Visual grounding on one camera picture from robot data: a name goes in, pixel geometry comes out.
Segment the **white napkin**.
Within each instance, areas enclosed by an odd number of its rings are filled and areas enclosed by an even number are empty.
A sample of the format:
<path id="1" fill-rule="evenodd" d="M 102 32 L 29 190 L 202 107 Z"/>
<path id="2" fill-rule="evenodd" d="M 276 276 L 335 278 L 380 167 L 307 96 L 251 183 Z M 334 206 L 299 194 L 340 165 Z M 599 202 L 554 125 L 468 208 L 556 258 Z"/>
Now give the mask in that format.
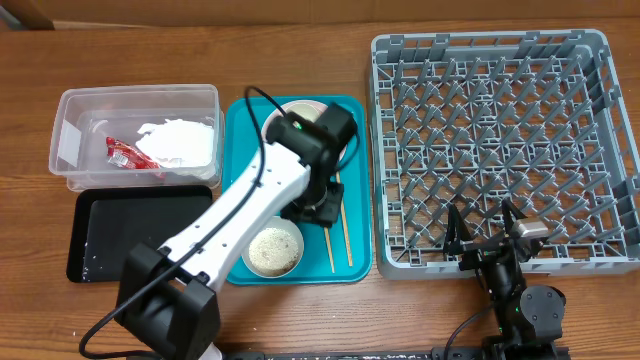
<path id="1" fill-rule="evenodd" d="M 135 146 L 164 168 L 202 167 L 212 160 L 215 131 L 212 126 L 183 119 L 162 124 L 145 123 Z"/>

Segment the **grey bowl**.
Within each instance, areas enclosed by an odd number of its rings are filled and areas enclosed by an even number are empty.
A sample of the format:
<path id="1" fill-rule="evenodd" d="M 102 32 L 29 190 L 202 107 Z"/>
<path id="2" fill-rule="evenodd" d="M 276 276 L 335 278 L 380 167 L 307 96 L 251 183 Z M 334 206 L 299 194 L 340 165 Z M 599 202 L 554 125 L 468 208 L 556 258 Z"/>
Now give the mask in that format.
<path id="1" fill-rule="evenodd" d="M 293 271 L 304 254 L 300 229 L 290 220 L 272 217 L 242 253 L 242 261 L 255 275 L 279 278 Z"/>

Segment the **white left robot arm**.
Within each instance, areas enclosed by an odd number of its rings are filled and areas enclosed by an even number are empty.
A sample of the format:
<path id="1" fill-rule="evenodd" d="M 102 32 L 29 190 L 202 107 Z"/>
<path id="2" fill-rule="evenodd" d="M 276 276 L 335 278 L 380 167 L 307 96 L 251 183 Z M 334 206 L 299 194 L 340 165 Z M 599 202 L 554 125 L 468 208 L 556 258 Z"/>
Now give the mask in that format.
<path id="1" fill-rule="evenodd" d="M 231 268 L 275 215 L 325 228 L 338 221 L 344 187 L 332 177 L 357 135 L 352 113 L 336 103 L 313 122 L 293 112 L 274 118 L 251 163 L 205 213 L 159 248 L 131 250 L 117 323 L 161 359 L 219 357 L 217 293 Z"/>

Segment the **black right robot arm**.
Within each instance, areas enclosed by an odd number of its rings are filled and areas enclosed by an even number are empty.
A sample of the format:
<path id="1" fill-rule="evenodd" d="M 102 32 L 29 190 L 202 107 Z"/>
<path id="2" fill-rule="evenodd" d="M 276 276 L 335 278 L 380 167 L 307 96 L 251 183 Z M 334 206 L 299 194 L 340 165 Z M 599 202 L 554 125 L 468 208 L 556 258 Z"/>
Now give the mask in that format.
<path id="1" fill-rule="evenodd" d="M 453 342 L 462 330 L 492 311 L 499 333 L 482 340 L 482 359 L 569 359 L 569 350 L 556 346 L 563 335 L 566 296 L 553 286 L 529 286 L 521 268 L 542 250 L 550 230 L 541 219 L 526 216 L 509 199 L 501 202 L 501 211 L 504 232 L 475 243 L 459 210 L 449 207 L 443 253 L 457 256 L 460 270 L 475 273 L 490 304 L 454 330 L 443 357 L 448 359 L 453 354 Z"/>

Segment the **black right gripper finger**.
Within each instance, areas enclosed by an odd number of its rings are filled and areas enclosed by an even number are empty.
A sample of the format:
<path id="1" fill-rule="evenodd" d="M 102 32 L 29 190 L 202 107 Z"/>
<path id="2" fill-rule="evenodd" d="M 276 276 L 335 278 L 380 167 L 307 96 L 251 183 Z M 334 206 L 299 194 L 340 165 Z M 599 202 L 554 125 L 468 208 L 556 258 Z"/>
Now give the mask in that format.
<path id="1" fill-rule="evenodd" d="M 520 211 L 515 204 L 505 198 L 501 202 L 501 210 L 506 234 L 510 234 L 516 220 L 524 219 L 525 214 Z"/>
<path id="2" fill-rule="evenodd" d="M 471 240 L 471 234 L 459 210 L 455 205 L 450 205 L 448 208 L 448 221 L 444 244 L 461 245 L 463 242 L 469 242 Z"/>

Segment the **red snack wrapper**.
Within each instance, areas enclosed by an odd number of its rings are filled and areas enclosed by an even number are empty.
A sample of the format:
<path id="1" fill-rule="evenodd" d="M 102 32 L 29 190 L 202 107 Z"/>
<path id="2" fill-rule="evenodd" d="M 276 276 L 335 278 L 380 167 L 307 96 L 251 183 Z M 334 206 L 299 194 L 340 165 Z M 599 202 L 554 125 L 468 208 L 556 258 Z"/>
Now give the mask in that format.
<path id="1" fill-rule="evenodd" d="M 119 168 L 131 170 L 159 169 L 160 165 L 150 157 L 118 139 L 107 137 L 107 162 Z"/>

